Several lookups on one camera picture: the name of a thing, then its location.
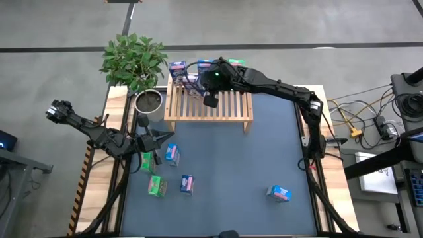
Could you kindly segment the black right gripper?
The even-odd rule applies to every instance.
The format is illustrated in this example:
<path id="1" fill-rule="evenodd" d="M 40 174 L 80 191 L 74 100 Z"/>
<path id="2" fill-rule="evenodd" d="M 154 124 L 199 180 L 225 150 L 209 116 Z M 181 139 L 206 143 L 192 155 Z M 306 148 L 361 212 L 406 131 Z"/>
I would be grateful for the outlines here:
<path id="1" fill-rule="evenodd" d="M 233 65 L 223 58 L 215 59 L 200 74 L 200 84 L 206 95 L 203 104 L 216 108 L 219 100 L 215 97 L 221 91 L 240 91 L 243 93 L 244 74 L 247 68 L 243 65 Z"/>

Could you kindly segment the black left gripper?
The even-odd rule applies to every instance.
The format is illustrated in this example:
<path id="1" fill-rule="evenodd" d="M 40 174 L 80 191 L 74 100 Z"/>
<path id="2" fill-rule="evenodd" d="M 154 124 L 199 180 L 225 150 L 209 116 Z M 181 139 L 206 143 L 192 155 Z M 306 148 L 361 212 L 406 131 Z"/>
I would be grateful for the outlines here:
<path id="1" fill-rule="evenodd" d="M 155 164 L 161 165 L 162 160 L 158 156 L 156 150 L 158 150 L 163 143 L 172 137 L 174 132 L 151 129 L 149 127 L 149 119 L 146 114 L 138 114 L 136 117 L 136 122 L 139 127 L 142 127 L 145 130 L 145 133 L 140 135 L 141 150 L 145 153 L 152 152 Z"/>

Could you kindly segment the light blue Rice Krispies box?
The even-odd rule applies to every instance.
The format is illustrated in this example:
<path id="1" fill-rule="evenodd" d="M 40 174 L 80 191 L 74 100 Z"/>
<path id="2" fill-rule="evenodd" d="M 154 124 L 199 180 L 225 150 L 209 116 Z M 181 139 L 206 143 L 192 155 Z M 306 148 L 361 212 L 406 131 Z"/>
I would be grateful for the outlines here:
<path id="1" fill-rule="evenodd" d="M 266 195 L 275 199 L 277 202 L 289 202 L 291 200 L 291 192 L 279 185 L 268 187 Z"/>
<path id="2" fill-rule="evenodd" d="M 180 161 L 180 149 L 179 146 L 175 143 L 168 144 L 165 161 L 170 163 L 171 166 L 177 167 Z"/>
<path id="3" fill-rule="evenodd" d="M 213 63 L 213 60 L 211 59 L 199 59 L 197 61 L 197 71 L 198 74 L 203 73 L 205 70 L 207 70 Z"/>

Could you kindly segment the wooden slatted shelf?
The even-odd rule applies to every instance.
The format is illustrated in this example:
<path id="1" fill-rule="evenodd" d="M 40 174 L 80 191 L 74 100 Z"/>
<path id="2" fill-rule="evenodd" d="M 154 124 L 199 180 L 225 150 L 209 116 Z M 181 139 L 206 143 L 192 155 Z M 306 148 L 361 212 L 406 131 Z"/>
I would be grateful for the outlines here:
<path id="1" fill-rule="evenodd" d="M 219 104 L 210 108 L 202 99 L 190 96 L 183 86 L 174 84 L 168 77 L 164 121 L 172 131 L 178 122 L 240 122 L 247 133 L 254 120 L 253 101 L 250 93 L 219 92 Z"/>

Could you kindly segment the white plant pot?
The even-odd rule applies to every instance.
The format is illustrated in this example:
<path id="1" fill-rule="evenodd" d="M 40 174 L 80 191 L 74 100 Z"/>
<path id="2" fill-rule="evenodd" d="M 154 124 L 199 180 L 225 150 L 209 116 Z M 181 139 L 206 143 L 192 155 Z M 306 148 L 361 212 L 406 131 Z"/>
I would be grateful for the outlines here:
<path id="1" fill-rule="evenodd" d="M 155 89 L 140 92 L 135 98 L 135 109 L 142 114 L 151 114 L 161 108 L 162 95 Z"/>

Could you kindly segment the grey-blue table mat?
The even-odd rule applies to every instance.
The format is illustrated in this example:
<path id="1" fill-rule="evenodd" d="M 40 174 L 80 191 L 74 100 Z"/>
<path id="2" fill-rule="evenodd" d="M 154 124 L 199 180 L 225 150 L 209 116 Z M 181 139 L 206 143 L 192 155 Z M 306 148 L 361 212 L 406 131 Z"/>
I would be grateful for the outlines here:
<path id="1" fill-rule="evenodd" d="M 167 181 L 165 196 L 148 195 L 149 175 L 128 181 L 121 235 L 214 236 L 314 235 L 315 220 L 292 102 L 254 95 L 254 121 L 245 133 L 238 123 L 180 122 L 171 141 L 180 148 L 177 167 L 163 162 L 157 174 Z M 182 175 L 194 177 L 192 195 L 182 193 Z M 289 202 L 266 195 L 279 185 Z"/>

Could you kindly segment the green leafy plant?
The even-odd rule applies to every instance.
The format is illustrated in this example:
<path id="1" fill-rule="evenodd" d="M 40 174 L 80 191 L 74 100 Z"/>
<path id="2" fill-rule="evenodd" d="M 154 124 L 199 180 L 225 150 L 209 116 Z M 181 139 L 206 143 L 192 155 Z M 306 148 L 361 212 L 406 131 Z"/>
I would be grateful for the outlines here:
<path id="1" fill-rule="evenodd" d="M 137 92 L 152 89 L 164 77 L 161 67 L 168 58 L 164 48 L 163 43 L 146 36 L 118 34 L 105 47 L 99 71 L 112 85 L 124 85 Z"/>

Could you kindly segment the black orange striped strip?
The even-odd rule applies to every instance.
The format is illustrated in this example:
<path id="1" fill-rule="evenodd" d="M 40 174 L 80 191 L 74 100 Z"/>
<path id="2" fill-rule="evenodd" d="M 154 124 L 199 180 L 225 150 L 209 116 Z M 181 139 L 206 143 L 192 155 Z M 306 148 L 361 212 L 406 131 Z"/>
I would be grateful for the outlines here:
<path id="1" fill-rule="evenodd" d="M 94 161 L 96 159 L 96 149 L 93 144 L 87 142 L 85 156 L 81 168 L 81 174 L 77 184 L 77 190 L 73 201 L 67 237 L 81 233 L 90 226 L 95 215 L 90 214 L 90 190 L 95 184 Z"/>

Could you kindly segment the grey metal desk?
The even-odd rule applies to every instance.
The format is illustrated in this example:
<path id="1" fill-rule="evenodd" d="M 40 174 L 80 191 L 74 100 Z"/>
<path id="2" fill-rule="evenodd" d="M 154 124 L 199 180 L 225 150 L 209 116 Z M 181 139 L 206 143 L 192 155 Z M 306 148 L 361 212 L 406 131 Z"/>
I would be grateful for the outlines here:
<path id="1" fill-rule="evenodd" d="M 13 228 L 32 171 L 49 174 L 53 167 L 0 149 L 0 238 L 7 238 Z"/>

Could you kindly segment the dark monitor with blue light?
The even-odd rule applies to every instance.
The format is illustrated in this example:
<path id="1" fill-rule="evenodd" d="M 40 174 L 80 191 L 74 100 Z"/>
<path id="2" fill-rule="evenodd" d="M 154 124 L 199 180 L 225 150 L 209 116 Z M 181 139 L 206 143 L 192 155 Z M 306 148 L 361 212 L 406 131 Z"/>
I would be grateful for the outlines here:
<path id="1" fill-rule="evenodd" d="M 17 143 L 17 137 L 0 130 L 0 149 L 12 152 Z"/>

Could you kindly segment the black power adapter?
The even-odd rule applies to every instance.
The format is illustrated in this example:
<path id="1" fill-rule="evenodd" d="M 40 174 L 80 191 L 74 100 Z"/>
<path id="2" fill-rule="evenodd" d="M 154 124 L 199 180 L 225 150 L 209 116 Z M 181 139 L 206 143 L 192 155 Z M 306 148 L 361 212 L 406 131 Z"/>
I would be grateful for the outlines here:
<path id="1" fill-rule="evenodd" d="M 382 140 L 387 141 L 397 136 L 394 126 L 390 125 L 384 116 L 376 116 L 373 118 L 373 122 L 375 123 Z"/>

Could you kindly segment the dark grey equipment cart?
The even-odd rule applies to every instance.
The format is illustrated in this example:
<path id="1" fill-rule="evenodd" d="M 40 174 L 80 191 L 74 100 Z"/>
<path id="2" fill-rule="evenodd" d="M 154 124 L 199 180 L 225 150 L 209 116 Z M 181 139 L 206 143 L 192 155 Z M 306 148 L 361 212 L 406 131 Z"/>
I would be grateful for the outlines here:
<path id="1" fill-rule="evenodd" d="M 406 131 L 423 128 L 423 67 L 414 73 L 391 76 L 393 110 L 401 117 Z"/>

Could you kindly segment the black diagonal bar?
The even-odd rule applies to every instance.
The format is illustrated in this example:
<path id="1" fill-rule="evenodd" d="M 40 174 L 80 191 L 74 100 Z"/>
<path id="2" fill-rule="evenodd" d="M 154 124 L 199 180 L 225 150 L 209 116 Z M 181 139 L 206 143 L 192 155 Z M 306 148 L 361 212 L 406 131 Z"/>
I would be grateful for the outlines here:
<path id="1" fill-rule="evenodd" d="M 423 127 L 402 133 L 399 139 L 401 141 L 397 147 L 346 167 L 344 169 L 346 179 L 354 179 L 392 167 L 401 161 L 423 165 Z"/>

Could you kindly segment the white paper sheet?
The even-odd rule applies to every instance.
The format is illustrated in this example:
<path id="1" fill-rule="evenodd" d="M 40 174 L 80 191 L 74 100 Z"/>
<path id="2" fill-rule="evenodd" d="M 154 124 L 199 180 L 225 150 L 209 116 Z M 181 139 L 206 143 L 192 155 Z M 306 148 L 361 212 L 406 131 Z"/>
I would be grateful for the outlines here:
<path id="1" fill-rule="evenodd" d="M 376 172 L 360 176 L 359 181 L 361 191 L 398 194 L 392 167 L 379 169 Z"/>

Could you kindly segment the grey desk with papers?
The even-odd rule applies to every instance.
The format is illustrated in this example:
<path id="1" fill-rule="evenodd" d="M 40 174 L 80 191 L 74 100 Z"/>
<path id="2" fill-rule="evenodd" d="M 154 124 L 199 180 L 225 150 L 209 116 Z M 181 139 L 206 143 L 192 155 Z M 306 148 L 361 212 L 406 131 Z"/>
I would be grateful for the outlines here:
<path id="1" fill-rule="evenodd" d="M 344 162 L 343 162 L 344 169 L 350 165 L 361 162 L 361 161 L 356 161 L 356 154 L 358 152 L 359 151 L 356 149 L 345 149 L 344 151 L 341 152 L 341 154 L 344 156 Z M 365 155 L 371 155 L 370 157 L 366 156 L 364 160 L 381 154 L 376 151 L 363 151 L 362 153 Z M 414 200 L 412 199 L 412 191 L 411 191 L 411 183 L 410 183 L 410 170 L 418 170 L 418 169 L 423 170 L 423 165 L 420 163 L 413 163 L 410 161 L 401 161 L 400 163 L 393 165 L 392 169 L 393 169 L 393 174 L 395 176 L 395 184 L 396 184 L 397 192 L 398 192 L 397 195 L 361 191 L 361 189 L 358 188 L 360 181 L 359 181 L 359 177 L 357 177 L 357 178 L 353 178 L 353 179 L 351 178 L 350 180 L 347 180 L 350 192 L 352 193 L 352 198 L 358 199 L 358 200 L 371 200 L 371 201 L 377 201 L 377 202 L 390 202 L 390 203 L 396 204 L 397 215 L 399 217 L 402 232 L 409 233 L 410 232 L 409 220 L 403 208 L 404 202 L 401 195 L 402 190 L 407 191 L 408 199 L 410 200 L 410 204 L 412 205 L 413 219 L 416 222 L 419 237 L 423 238 L 423 208 L 419 210 L 418 207 L 415 206 Z"/>

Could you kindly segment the backlit keyboard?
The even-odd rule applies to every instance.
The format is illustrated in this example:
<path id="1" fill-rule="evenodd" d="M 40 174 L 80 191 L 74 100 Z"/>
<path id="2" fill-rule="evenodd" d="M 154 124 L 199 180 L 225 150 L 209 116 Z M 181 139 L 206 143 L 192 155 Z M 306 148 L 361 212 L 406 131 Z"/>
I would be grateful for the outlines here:
<path id="1" fill-rule="evenodd" d="M 410 183 L 415 206 L 423 208 L 423 170 L 410 170 Z"/>

